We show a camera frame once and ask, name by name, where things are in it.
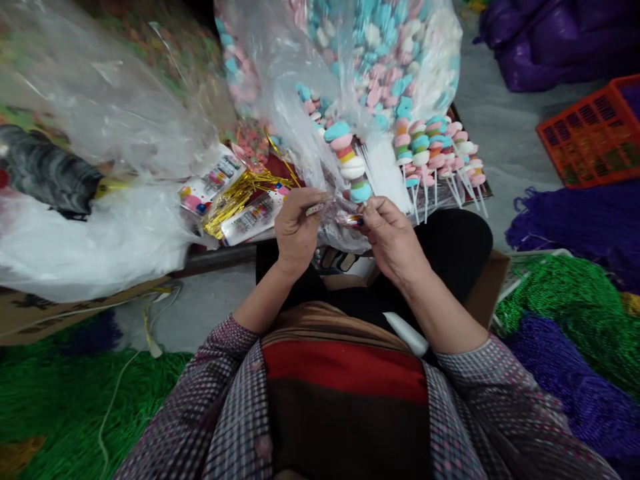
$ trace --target concrete floor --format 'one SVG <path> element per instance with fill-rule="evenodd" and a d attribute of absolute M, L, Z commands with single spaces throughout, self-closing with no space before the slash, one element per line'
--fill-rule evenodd
<path fill-rule="evenodd" d="M 495 248 L 508 251 L 504 232 L 516 212 L 514 198 L 534 186 L 540 191 L 562 186 L 535 127 L 600 84 L 564 85 L 544 93 L 510 93 L 486 45 L 473 45 L 475 24 L 464 24 L 460 86 L 455 104 L 472 140 L 480 145 L 488 182 L 495 194 L 487 202 Z M 158 319 L 154 336 L 166 351 L 195 352 L 207 334 L 236 308 L 254 286 L 252 263 L 191 277 Z M 169 300 L 154 305 L 153 312 Z M 146 301 L 117 307 L 123 342 L 146 349 L 142 312 Z"/>

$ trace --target white cable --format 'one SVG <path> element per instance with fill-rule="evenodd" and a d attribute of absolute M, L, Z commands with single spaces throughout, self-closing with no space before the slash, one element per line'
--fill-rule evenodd
<path fill-rule="evenodd" d="M 168 309 L 170 306 L 173 305 L 173 302 L 175 302 L 176 298 L 178 298 L 178 295 L 180 295 L 181 290 L 182 290 L 182 286 L 178 285 L 175 288 L 175 295 L 173 296 L 171 301 L 162 310 L 160 310 L 160 312 L 158 312 L 158 314 L 153 318 L 153 320 L 151 322 L 149 322 L 149 332 L 151 332 L 153 330 L 153 326 L 155 325 L 156 320 L 158 320 L 158 317 L 160 316 L 160 314 L 162 312 L 164 312 L 166 309 Z M 102 419 L 102 424 L 100 425 L 100 430 L 98 430 L 98 445 L 100 446 L 100 450 L 102 451 L 102 455 L 105 458 L 105 466 L 102 468 L 102 475 L 100 475 L 100 480 L 103 480 L 103 478 L 105 477 L 105 474 L 107 472 L 107 468 L 109 468 L 109 452 L 107 451 L 107 448 L 105 446 L 105 442 L 102 440 L 102 432 L 105 429 L 105 424 L 107 423 L 107 418 L 109 417 L 109 414 L 111 413 L 111 409 L 113 408 L 113 402 L 115 402 L 116 395 L 118 394 L 118 389 L 120 388 L 120 382 L 122 382 L 122 376 L 124 375 L 125 370 L 127 369 L 127 367 L 131 364 L 131 362 L 133 362 L 136 359 L 136 357 L 138 355 L 140 355 L 140 353 L 142 353 L 142 350 L 138 350 L 138 352 L 136 352 L 135 355 L 132 356 L 131 359 L 128 362 L 126 362 L 125 366 L 122 367 L 122 370 L 120 370 L 120 374 L 118 375 L 118 381 L 115 383 L 115 389 L 113 390 L 113 396 L 111 397 L 111 402 L 109 403 L 109 408 L 107 409 L 107 412 L 106 412 L 104 418 Z"/>
<path fill-rule="evenodd" d="M 125 370 L 127 369 L 127 367 L 129 366 L 129 364 L 135 360 L 135 358 L 140 355 L 140 352 L 142 352 L 142 350 L 138 350 L 138 352 L 136 352 L 136 354 L 134 356 L 131 357 L 131 359 L 126 362 L 125 366 L 122 368 L 122 370 L 120 370 L 120 375 L 118 375 L 118 381 L 115 384 L 115 390 L 113 391 L 113 396 L 111 397 L 111 402 L 109 404 L 109 408 L 107 409 L 107 412 L 104 416 L 104 418 L 102 419 L 102 425 L 100 425 L 100 430 L 98 430 L 98 445 L 100 445 L 100 450 L 102 450 L 102 455 L 105 458 L 105 466 L 102 468 L 102 475 L 100 475 L 100 480 L 102 480 L 105 477 L 105 474 L 107 472 L 107 468 L 109 467 L 109 452 L 107 451 L 107 448 L 105 446 L 105 442 L 102 440 L 102 432 L 105 429 L 105 424 L 107 422 L 107 418 L 111 412 L 111 408 L 113 407 L 113 402 L 115 401 L 115 396 L 118 394 L 118 388 L 120 388 L 120 382 L 122 381 L 122 375 L 124 374 Z"/>

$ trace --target electrical wire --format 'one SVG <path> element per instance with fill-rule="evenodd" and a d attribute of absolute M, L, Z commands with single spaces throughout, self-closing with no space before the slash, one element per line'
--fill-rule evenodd
<path fill-rule="evenodd" d="M 168 309 L 170 306 L 173 305 L 173 303 L 175 302 L 176 298 L 178 298 L 178 295 L 180 295 L 180 292 L 182 291 L 182 285 L 176 285 L 175 286 L 175 295 L 173 296 L 173 298 L 171 299 L 171 301 L 164 306 L 164 308 L 162 308 L 162 310 L 160 310 L 160 312 L 158 312 L 158 314 L 156 314 L 154 316 L 154 318 L 152 318 L 151 321 L 149 321 L 149 310 L 151 308 L 151 306 L 154 303 L 154 300 L 152 300 L 151 302 L 149 302 L 149 304 L 145 307 L 145 332 L 147 334 L 147 342 L 149 342 L 150 338 L 151 338 L 151 332 L 153 331 L 153 327 L 155 326 L 156 321 L 158 320 L 158 317 L 160 316 L 160 314 L 162 314 L 162 312 L 164 312 L 166 309 Z M 102 434 L 105 428 L 105 424 L 107 423 L 107 418 L 109 417 L 109 414 L 111 412 L 111 408 L 113 407 L 113 403 L 115 402 L 115 398 L 118 394 L 118 389 L 120 388 L 120 382 L 122 381 L 122 376 L 125 373 L 125 370 L 127 369 L 127 367 L 131 364 L 131 362 L 133 362 L 136 357 L 138 355 L 140 355 L 140 353 L 142 353 L 142 350 L 138 350 L 138 352 L 136 352 L 134 354 L 134 356 L 132 356 L 132 358 L 125 364 L 125 366 L 122 368 L 122 370 L 120 370 L 120 374 L 118 375 L 118 380 L 115 384 L 115 389 L 113 390 L 113 396 L 111 397 L 111 402 L 109 403 L 109 408 L 107 409 L 107 412 L 105 413 L 104 418 L 102 419 L 102 424 L 100 425 L 100 429 L 98 430 L 98 445 L 100 446 L 100 450 L 102 451 L 102 455 L 105 458 L 105 465 L 102 469 L 102 475 L 100 475 L 100 480 L 103 480 L 105 477 L 105 474 L 107 473 L 107 468 L 109 468 L 109 452 L 107 451 L 107 448 L 105 446 L 105 442 L 102 438 Z"/>

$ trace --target black fabric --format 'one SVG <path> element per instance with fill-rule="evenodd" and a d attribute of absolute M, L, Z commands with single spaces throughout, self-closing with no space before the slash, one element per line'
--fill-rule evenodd
<path fill-rule="evenodd" d="M 415 228 L 422 250 L 432 270 L 442 279 L 453 296 L 464 303 L 484 268 L 493 236 L 484 219 L 473 212 L 459 209 L 438 210 L 428 222 Z M 276 242 L 258 245 L 256 283 L 278 258 Z M 328 291 L 312 265 L 294 284 L 282 311 L 308 301 L 324 301 L 350 317 L 372 323 L 395 334 L 383 312 L 396 312 L 416 331 L 418 322 L 402 294 L 384 275 L 372 286 Z"/>

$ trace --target cardboard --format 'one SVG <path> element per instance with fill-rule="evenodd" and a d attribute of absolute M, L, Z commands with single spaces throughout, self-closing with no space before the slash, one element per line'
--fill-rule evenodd
<path fill-rule="evenodd" d="M 168 277 L 161 277 L 111 297 L 76 303 L 54 303 L 30 293 L 6 291 L 0 294 L 0 346 L 34 343 L 167 280 Z M 88 309 L 95 310 L 72 314 Z"/>
<path fill-rule="evenodd" d="M 471 316 L 488 329 L 500 297 L 502 284 L 507 277 L 511 259 L 508 255 L 492 250 L 485 267 L 465 302 Z"/>

